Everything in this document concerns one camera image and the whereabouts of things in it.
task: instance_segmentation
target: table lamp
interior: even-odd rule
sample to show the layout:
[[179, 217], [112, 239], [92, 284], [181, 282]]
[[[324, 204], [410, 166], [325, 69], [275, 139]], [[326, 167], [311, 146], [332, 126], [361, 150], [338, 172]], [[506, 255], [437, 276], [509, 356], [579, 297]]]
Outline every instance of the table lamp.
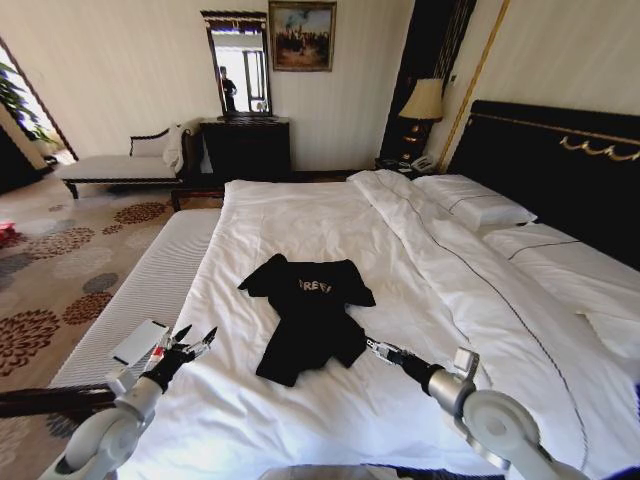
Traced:
[[402, 137], [408, 145], [405, 148], [407, 151], [401, 154], [401, 161], [409, 162], [422, 155], [426, 146], [431, 128], [427, 130], [424, 121], [442, 120], [442, 79], [419, 79], [409, 101], [398, 116], [415, 120], [409, 133]]

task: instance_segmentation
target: mirror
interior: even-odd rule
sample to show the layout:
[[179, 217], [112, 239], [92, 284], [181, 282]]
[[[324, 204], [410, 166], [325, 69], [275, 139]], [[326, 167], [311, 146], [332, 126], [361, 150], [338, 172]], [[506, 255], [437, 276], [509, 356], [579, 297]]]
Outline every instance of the mirror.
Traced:
[[271, 115], [267, 14], [201, 12], [225, 117]]

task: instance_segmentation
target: patterned carpet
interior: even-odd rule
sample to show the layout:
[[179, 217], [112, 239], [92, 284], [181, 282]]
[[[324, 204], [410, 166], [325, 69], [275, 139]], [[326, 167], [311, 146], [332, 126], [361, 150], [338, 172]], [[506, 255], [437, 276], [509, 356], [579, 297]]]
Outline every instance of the patterned carpet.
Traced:
[[[173, 213], [168, 188], [79, 191], [74, 201], [49, 175], [0, 195], [0, 222], [19, 232], [0, 244], [0, 391], [49, 384]], [[0, 420], [0, 478], [38, 478], [73, 428], [57, 415]]]

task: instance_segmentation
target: bed frame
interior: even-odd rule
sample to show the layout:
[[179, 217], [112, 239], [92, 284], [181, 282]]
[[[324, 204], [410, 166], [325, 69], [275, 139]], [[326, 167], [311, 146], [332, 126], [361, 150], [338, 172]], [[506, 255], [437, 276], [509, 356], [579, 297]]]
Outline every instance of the bed frame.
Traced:
[[640, 116], [476, 100], [447, 173], [640, 270]]

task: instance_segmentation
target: pillow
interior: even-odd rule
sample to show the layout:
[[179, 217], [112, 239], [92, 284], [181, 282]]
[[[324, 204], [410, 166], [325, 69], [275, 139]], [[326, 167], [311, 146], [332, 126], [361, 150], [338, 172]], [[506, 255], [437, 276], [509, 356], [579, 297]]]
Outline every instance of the pillow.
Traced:
[[148, 137], [131, 137], [131, 149], [129, 156], [131, 157], [161, 157], [162, 152], [167, 146], [169, 139], [169, 130], [158, 135]]
[[484, 237], [575, 313], [613, 353], [640, 360], [640, 272], [547, 225]]
[[162, 152], [162, 160], [174, 172], [178, 173], [182, 168], [182, 132], [184, 128], [180, 125], [169, 127], [169, 140]]
[[481, 227], [514, 226], [537, 218], [522, 205], [462, 175], [424, 176], [413, 182], [473, 232]]
[[184, 158], [182, 156], [182, 134], [185, 130], [189, 130], [192, 135], [200, 129], [200, 118], [196, 118], [182, 125], [171, 125], [169, 127], [169, 140], [167, 146], [162, 153], [162, 160], [175, 173], [182, 170]]

